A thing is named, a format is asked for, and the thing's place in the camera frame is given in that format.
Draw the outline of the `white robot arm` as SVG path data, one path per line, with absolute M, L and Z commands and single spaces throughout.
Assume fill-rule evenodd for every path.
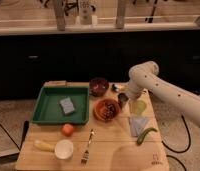
M 129 81 L 123 89 L 131 100 L 137 100 L 148 89 L 162 101 L 178 108 L 200 128 L 200 96 L 168 83 L 158 77 L 159 66 L 147 61 L 129 69 Z

